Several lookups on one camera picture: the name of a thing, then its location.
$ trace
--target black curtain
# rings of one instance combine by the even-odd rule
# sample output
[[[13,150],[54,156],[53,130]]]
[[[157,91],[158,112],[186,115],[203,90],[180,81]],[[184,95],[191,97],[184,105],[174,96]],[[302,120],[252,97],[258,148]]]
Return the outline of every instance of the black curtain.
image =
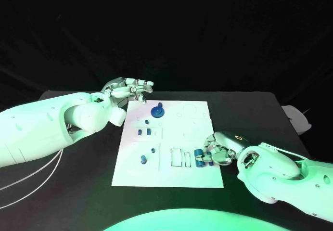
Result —
[[[331,1],[13,0],[1,11],[3,109],[46,90],[98,91],[118,76],[155,90],[271,91],[282,104],[331,78]]]

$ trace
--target small blue piece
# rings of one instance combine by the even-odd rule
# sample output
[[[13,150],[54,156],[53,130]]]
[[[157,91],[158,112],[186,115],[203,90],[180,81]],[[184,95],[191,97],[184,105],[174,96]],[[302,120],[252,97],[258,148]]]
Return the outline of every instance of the small blue piece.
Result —
[[[206,155],[212,155],[210,152],[206,152]],[[213,166],[213,162],[207,162],[209,163],[209,166]]]
[[[157,107],[152,107],[151,109],[151,116],[154,118],[160,118],[164,115],[164,109],[161,103],[158,103]]]
[[[201,149],[196,149],[196,150],[194,150],[194,157],[196,157],[197,155],[203,155],[203,150],[201,150]],[[204,167],[204,162],[196,160],[196,167]]]
[[[145,159],[145,156],[142,155],[141,156],[141,164],[144,165],[147,163],[147,159]]]

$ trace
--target white paper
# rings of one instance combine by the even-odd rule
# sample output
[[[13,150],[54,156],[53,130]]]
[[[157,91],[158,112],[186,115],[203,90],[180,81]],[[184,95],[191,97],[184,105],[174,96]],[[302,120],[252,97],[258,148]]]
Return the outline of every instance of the white paper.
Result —
[[[164,115],[154,118],[151,108],[163,104]],[[223,188],[219,165],[196,167],[194,150],[213,133],[206,102],[138,101],[128,103],[112,186]],[[180,167],[171,166],[171,149],[180,149]],[[186,167],[186,156],[190,167]]]

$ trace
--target black table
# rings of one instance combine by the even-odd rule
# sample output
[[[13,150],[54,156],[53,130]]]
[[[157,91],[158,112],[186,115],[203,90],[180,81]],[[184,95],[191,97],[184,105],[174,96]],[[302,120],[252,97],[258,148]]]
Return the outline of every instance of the black table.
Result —
[[[73,92],[47,91],[40,99]],[[207,101],[213,130],[242,134],[253,144],[268,144],[308,157],[298,135],[266,92],[154,92],[148,100]],[[122,127],[102,131],[63,151],[57,169],[41,188],[0,210],[0,230],[99,231],[119,221],[155,210],[201,208],[262,219],[291,230],[333,228],[285,202],[259,201],[238,180],[236,164],[220,167],[223,189],[111,187]],[[53,155],[0,169],[1,186],[18,180]],[[24,182],[0,192],[0,203],[24,196],[46,179],[54,163]]]

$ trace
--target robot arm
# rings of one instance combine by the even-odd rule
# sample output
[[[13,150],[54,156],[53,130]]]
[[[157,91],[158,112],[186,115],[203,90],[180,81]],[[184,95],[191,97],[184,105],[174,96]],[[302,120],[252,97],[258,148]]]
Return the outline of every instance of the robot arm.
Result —
[[[39,159],[98,132],[108,121],[121,126],[128,100],[145,104],[152,82],[116,78],[101,92],[75,93],[0,113],[0,167]]]
[[[209,162],[210,157],[217,164],[222,159],[236,160],[238,178],[261,201],[271,204],[285,201],[308,215],[333,222],[333,164],[307,158],[294,162],[282,152],[299,155],[266,143],[252,146],[242,136],[229,132],[214,132],[213,136],[223,150],[197,156],[196,160]]]

